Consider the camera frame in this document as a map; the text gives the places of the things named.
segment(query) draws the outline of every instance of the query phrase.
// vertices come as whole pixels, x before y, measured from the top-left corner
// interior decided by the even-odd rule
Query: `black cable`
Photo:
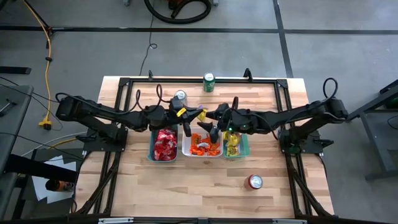
[[[188,3],[193,2],[193,1],[198,1],[198,2],[202,2],[203,4],[205,4],[206,9],[205,11],[198,15],[198,16],[194,16],[192,18],[188,18],[188,19],[175,19],[175,17],[177,16],[177,14],[180,12],[180,10]],[[171,18],[162,16],[161,14],[159,14],[154,7],[151,6],[149,0],[144,0],[145,6],[147,7],[147,9],[149,10],[149,12],[155,16],[156,18],[158,18],[159,20],[169,23],[169,24],[190,24],[193,22],[197,22],[200,21],[202,19],[204,19],[211,11],[211,3],[209,2],[209,0],[182,0],[177,7],[174,9]]]
[[[268,128],[271,130],[272,135],[274,136],[275,140],[276,140],[276,141],[279,140],[279,138],[276,136],[274,130],[272,130],[271,125],[269,125],[268,121],[267,121],[265,118],[263,118],[262,116],[260,116],[260,115],[258,115],[258,114],[252,114],[252,115],[254,115],[254,116],[256,116],[256,117],[262,119],[262,120],[268,125]]]
[[[34,99],[35,101],[37,101],[38,103],[40,103],[40,105],[42,105],[42,107],[44,107],[44,108],[45,108],[45,109],[58,121],[58,123],[59,123],[60,126],[61,126],[61,128],[52,129],[52,131],[61,131],[61,130],[62,130],[63,125],[62,125],[61,121],[60,121],[60,120],[59,120],[59,119],[46,107],[46,106],[44,106],[44,104],[43,104],[42,102],[40,102],[36,97],[31,96],[31,95],[29,95],[29,94],[26,94],[26,93],[24,93],[24,92],[22,92],[22,91],[16,90],[16,89],[14,89],[14,88],[11,88],[11,87],[9,87],[9,86],[3,85],[3,84],[0,84],[0,85],[1,85],[1,86],[4,86],[4,87],[6,87],[6,88],[9,88],[9,89],[11,89],[11,90],[17,91],[17,92],[19,92],[19,93],[22,93],[23,95],[27,95],[27,96],[31,97],[32,99]]]
[[[388,124],[391,128],[393,128],[393,129],[395,129],[395,130],[398,130],[398,128],[397,128],[397,127],[394,127],[394,126],[390,123],[390,120],[392,120],[392,119],[394,119],[394,118],[397,118],[397,117],[398,117],[398,115],[395,115],[395,116],[390,117],[390,118],[387,120],[387,124]]]
[[[332,81],[335,83],[335,90],[333,91],[333,94],[332,94],[330,97],[326,94],[326,83],[328,83],[329,80],[332,80]],[[336,93],[337,93],[337,90],[338,90],[338,82],[337,82],[337,80],[335,80],[335,79],[332,78],[332,77],[327,78],[327,79],[323,82],[322,90],[323,90],[323,95],[325,96],[325,98],[328,98],[327,100],[329,100],[329,99],[335,97],[335,95],[336,95]]]
[[[157,94],[157,97],[159,97],[159,101],[157,102],[156,106],[155,106],[152,110],[148,110],[147,108],[144,109],[144,108],[139,104],[139,98],[141,97],[141,91],[140,91],[140,90],[137,90],[137,92],[136,92],[136,103],[137,103],[137,106],[138,106],[143,112],[145,112],[145,113],[151,113],[151,112],[155,111],[155,110],[159,107],[161,101],[163,101],[163,102],[165,102],[165,103],[170,103],[170,101],[167,101],[167,100],[163,100],[163,99],[162,99],[162,97],[163,97],[163,88],[162,88],[162,85],[161,85],[161,84],[157,84],[157,86],[156,86],[156,94]]]
[[[90,154],[91,154],[91,151],[88,151],[87,154],[84,156],[84,158],[83,158],[83,160],[82,160],[82,162],[80,164],[79,170],[77,171],[78,174],[80,174],[81,167],[83,166],[83,164],[85,163],[86,159],[88,158],[88,156]],[[75,200],[75,196],[76,196],[76,186],[77,186],[78,178],[79,178],[79,176],[77,175],[76,179],[75,179],[75,188],[73,189],[72,205],[70,207],[70,213],[75,213],[77,211],[77,203],[76,203],[76,200]]]
[[[152,24],[153,24],[153,23],[154,23],[154,15],[152,14],[152,20],[151,20],[150,26],[149,26],[150,29],[152,28]],[[141,76],[141,74],[142,74],[142,68],[144,68],[145,61],[147,60],[148,53],[149,53],[149,49],[150,49],[150,48],[152,48],[152,49],[156,49],[156,48],[157,48],[157,44],[152,43],[152,42],[150,41],[151,38],[152,38],[152,31],[149,32],[149,45],[148,45],[148,47],[147,47],[147,53],[145,54],[145,57],[144,57],[144,59],[143,59],[143,61],[142,61],[142,64],[141,64],[141,68],[140,68],[140,70],[139,70],[139,76]]]
[[[289,119],[286,120],[286,122],[284,123],[284,125],[282,125],[282,127],[280,128],[279,134],[278,134],[278,139],[280,139],[280,136],[282,135],[282,131],[285,128],[285,126],[287,125],[287,123],[290,122],[291,119],[293,119],[295,116],[297,116],[300,112],[293,114],[293,116],[291,116]]]
[[[36,144],[41,144],[41,145],[43,145],[43,146],[51,147],[52,149],[55,149],[55,150],[57,150],[57,151],[63,152],[63,153],[65,153],[65,154],[68,154],[69,156],[75,157],[76,160],[78,160],[78,161],[82,161],[82,159],[80,159],[78,156],[73,155],[73,154],[71,154],[71,153],[69,153],[69,152],[65,152],[65,151],[63,151],[63,150],[61,150],[61,149],[57,149],[56,147],[52,147],[52,146],[43,144],[43,143],[38,142],[38,141],[35,141],[35,140],[31,140],[31,139],[29,139],[29,138],[25,138],[24,136],[20,136],[20,135],[18,135],[18,134],[3,133],[3,132],[0,132],[0,134],[8,134],[8,135],[11,135],[11,136],[20,137],[20,138],[23,138],[23,139],[25,139],[25,140],[34,142],[34,143],[36,143]]]
[[[326,178],[328,178],[328,172],[326,171],[325,161],[323,161],[323,158],[321,155],[317,154],[317,156],[318,156],[319,160],[321,160],[321,163],[323,165],[323,170],[325,170],[325,176],[326,176]]]
[[[12,84],[14,84],[14,85],[16,85],[16,86],[19,86],[18,84],[14,83],[14,82],[11,81],[11,80],[8,80],[7,78],[4,78],[4,77],[0,77],[0,78],[3,79],[3,80],[5,80],[5,81],[7,81],[7,82],[9,82],[9,83],[12,83]],[[40,95],[40,94],[37,94],[37,93],[35,93],[35,92],[33,92],[33,94],[35,94],[36,96],[41,97],[41,98],[43,98],[43,99],[45,99],[45,100],[49,100],[49,101],[54,102],[54,103],[59,103],[59,102],[57,102],[57,101],[55,101],[55,100],[50,100],[50,99],[48,99],[48,98],[46,98],[46,97],[44,97],[44,96],[42,96],[42,95]]]

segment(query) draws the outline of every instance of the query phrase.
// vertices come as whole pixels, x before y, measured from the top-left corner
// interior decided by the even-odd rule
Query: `gray floor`
[[[130,7],[121,0],[31,0],[31,4],[53,26],[149,27],[151,19],[141,0],[132,0]],[[280,0],[279,4],[286,29],[398,29],[398,2],[393,0]],[[187,6],[182,16],[199,12],[198,5]],[[166,3],[158,1],[157,8],[169,14]],[[0,24],[37,25],[21,1],[10,1],[0,11]],[[170,26],[155,20],[154,27],[275,29],[277,25],[272,0],[220,0],[220,6],[196,24]],[[148,33],[56,33],[49,75],[52,96],[65,91],[95,100],[103,76],[137,75],[148,37]],[[305,79],[310,101],[320,100],[324,79],[335,77],[339,81],[337,97],[348,111],[374,98],[382,87],[397,79],[397,38],[286,36],[294,77]],[[286,77],[277,34],[153,33],[152,41],[159,47],[150,50],[145,75],[151,69],[154,75],[213,72],[239,77],[249,67],[255,77]],[[28,76],[2,76],[21,85],[33,85],[43,95],[46,55],[42,32],[0,31],[0,65],[32,67]],[[34,101],[28,114],[20,134],[38,141],[85,130],[74,123],[63,123],[64,129],[58,132],[38,128],[45,110]],[[398,179],[371,183],[364,179],[380,167],[360,120],[325,126],[321,134],[335,141],[325,152],[335,213],[344,218],[397,223]],[[32,146],[35,144],[18,140],[14,153],[22,154]]]

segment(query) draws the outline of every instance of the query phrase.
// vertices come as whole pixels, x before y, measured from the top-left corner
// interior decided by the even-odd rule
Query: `silver soda can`
[[[184,106],[187,105],[187,93],[185,93],[183,90],[175,92],[174,96],[177,96]]]

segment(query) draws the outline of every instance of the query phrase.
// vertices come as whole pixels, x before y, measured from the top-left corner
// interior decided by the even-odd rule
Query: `red snack bag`
[[[154,144],[154,160],[170,161],[177,154],[177,135],[171,129],[161,129]]]

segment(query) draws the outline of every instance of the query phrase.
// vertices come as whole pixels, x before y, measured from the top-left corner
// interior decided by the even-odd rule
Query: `black wire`
[[[154,15],[152,15],[152,20],[151,20],[151,22],[150,22],[150,27],[149,27],[149,28],[152,28],[152,24],[153,24],[153,23],[154,23]],[[157,44],[152,43],[152,42],[150,41],[151,38],[152,38],[152,31],[149,32],[149,45],[148,45],[148,47],[147,47],[147,52],[146,52],[146,54],[145,54],[145,57],[144,57],[144,59],[143,59],[143,61],[142,61],[142,64],[141,64],[141,68],[140,68],[140,70],[139,70],[139,76],[141,76],[141,74],[142,74],[142,68],[144,68],[145,61],[147,60],[148,53],[149,53],[149,49],[150,49],[150,48],[152,48],[152,49],[156,49],[156,48],[157,48]]]
[[[19,86],[18,84],[14,83],[14,82],[11,81],[11,80],[8,80],[7,78],[4,78],[4,77],[0,77],[0,78],[3,79],[3,80],[5,80],[5,81],[7,81],[7,82],[9,82],[9,83],[12,83],[12,84],[14,84],[14,85],[16,85],[16,86]],[[51,102],[58,103],[58,102],[55,101],[55,100],[50,100],[50,99],[48,99],[48,98],[46,98],[46,97],[44,97],[44,96],[42,96],[42,95],[40,95],[40,94],[37,94],[37,93],[35,93],[35,92],[33,92],[33,94],[35,94],[36,96],[41,97],[41,98],[43,98],[43,99],[45,99],[45,100],[49,100],[49,101],[51,101]]]
[[[83,164],[85,163],[85,161],[87,160],[87,158],[90,154],[91,154],[91,151],[88,151],[87,154],[84,156],[84,158],[80,164],[79,170],[77,171],[78,174],[80,174],[81,167],[83,166]],[[77,175],[76,179],[75,179],[75,188],[73,189],[72,205],[70,207],[70,213],[75,213],[77,211],[77,203],[76,203],[75,197],[76,197],[76,186],[77,186],[78,178],[79,178],[79,175]]]
[[[321,156],[321,155],[317,154],[317,156],[318,156],[318,158],[321,160],[321,163],[322,163],[322,165],[323,165],[323,169],[325,170],[325,176],[326,176],[326,178],[328,178],[328,172],[326,171],[326,165],[325,165],[325,162],[323,161],[323,159],[322,159],[322,156]]]
[[[333,91],[333,94],[332,94],[330,97],[326,94],[326,83],[328,83],[329,80],[332,80],[332,81],[335,83],[335,90]],[[335,80],[335,79],[332,78],[332,77],[327,78],[327,79],[323,82],[322,90],[323,90],[323,95],[324,95],[326,98],[331,99],[332,97],[334,97],[334,96],[336,95],[337,90],[338,90],[338,82],[337,82],[337,80]]]
[[[390,117],[390,118],[387,120],[387,124],[388,124],[391,128],[393,128],[393,129],[395,129],[395,130],[398,130],[397,127],[394,127],[394,126],[390,123],[390,120],[392,120],[392,119],[394,119],[394,118],[396,118],[396,117],[398,117],[398,115],[395,115],[395,116]]]
[[[276,140],[276,141],[279,140],[279,138],[276,136],[274,130],[272,130],[271,125],[269,125],[268,121],[267,121],[265,118],[263,118],[262,116],[260,116],[260,115],[258,115],[258,114],[255,114],[255,113],[253,113],[252,115],[254,115],[254,116],[256,116],[256,117],[262,119],[262,120],[268,125],[268,128],[271,130],[272,135],[274,136],[275,140]]]
[[[29,139],[29,138],[25,138],[24,136],[20,136],[20,135],[18,135],[18,134],[11,134],[11,133],[4,133],[4,132],[0,132],[0,134],[8,134],[8,135],[11,135],[11,136],[20,137],[20,138],[23,138],[23,139],[25,139],[25,140],[34,142],[34,143],[36,143],[36,144],[41,144],[41,145],[43,145],[43,146],[51,147],[52,149],[55,149],[55,150],[57,150],[57,151],[63,152],[63,153],[65,153],[65,154],[68,154],[69,156],[75,157],[76,160],[78,160],[78,161],[82,161],[82,159],[80,159],[78,156],[73,155],[73,154],[71,154],[71,153],[69,153],[69,152],[65,152],[65,151],[63,151],[63,150],[61,150],[61,149],[57,149],[56,147],[52,147],[52,146],[43,144],[43,143],[38,142],[38,141],[35,141],[35,140],[31,140],[31,139]]]
[[[158,108],[158,106],[160,105],[160,102],[161,102],[161,101],[166,102],[166,103],[170,103],[169,101],[165,101],[165,100],[162,99],[162,97],[163,97],[163,89],[162,89],[162,85],[161,85],[161,84],[157,84],[157,86],[156,86],[156,94],[157,94],[157,96],[159,97],[159,101],[157,102],[156,106],[155,106],[152,110],[148,110],[147,108],[144,109],[144,108],[139,104],[139,98],[141,97],[141,91],[140,91],[140,90],[137,90],[137,92],[136,92],[136,103],[137,103],[137,106],[138,106],[143,112],[145,112],[145,113],[151,113],[151,112],[155,111],[155,110]]]
[[[44,108],[51,114],[51,116],[53,116],[53,117],[58,121],[58,123],[59,123],[60,126],[61,126],[61,128],[52,129],[52,131],[61,131],[61,130],[62,130],[63,125],[62,125],[61,121],[60,121],[60,120],[59,120],[59,119],[46,107],[46,106],[44,106],[44,104],[43,104],[42,102],[40,102],[36,97],[31,96],[31,95],[29,95],[29,94],[26,94],[26,93],[24,93],[24,92],[22,92],[22,91],[16,90],[16,89],[14,89],[14,88],[11,88],[11,87],[9,87],[9,86],[3,85],[3,84],[0,84],[0,85],[1,85],[1,86],[4,86],[4,87],[6,87],[6,88],[9,88],[9,89],[11,89],[11,90],[17,91],[17,92],[19,92],[19,93],[22,93],[23,95],[27,95],[27,96],[31,97],[32,99],[34,99],[35,101],[37,101],[38,103],[40,103],[40,105],[42,105],[42,107],[44,107]]]
[[[293,116],[291,116],[289,119],[286,120],[286,122],[284,123],[284,125],[282,125],[282,127],[280,128],[280,131],[279,131],[279,135],[278,135],[278,139],[277,139],[277,140],[280,139],[280,136],[282,135],[282,131],[283,131],[283,129],[285,128],[286,124],[289,123],[290,120],[293,119],[295,116],[297,116],[299,113],[300,113],[300,112],[295,113]]]

